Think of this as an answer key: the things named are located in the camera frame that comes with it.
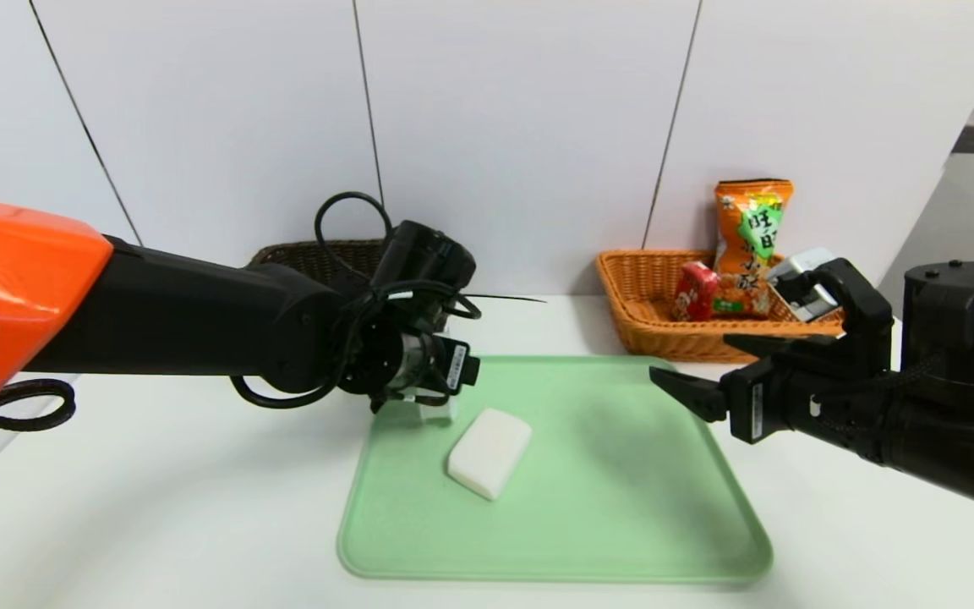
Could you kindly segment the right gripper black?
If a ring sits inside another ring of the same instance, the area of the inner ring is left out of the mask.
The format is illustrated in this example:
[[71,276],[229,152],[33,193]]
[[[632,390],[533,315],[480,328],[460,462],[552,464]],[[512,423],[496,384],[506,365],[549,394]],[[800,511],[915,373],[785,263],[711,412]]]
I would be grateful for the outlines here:
[[884,391],[835,397],[873,377],[841,340],[822,335],[724,334],[723,343],[755,356],[718,382],[650,366],[649,380],[707,423],[730,416],[731,434],[757,444],[773,433],[795,431],[844,448],[876,465],[886,465],[883,424],[890,405]]

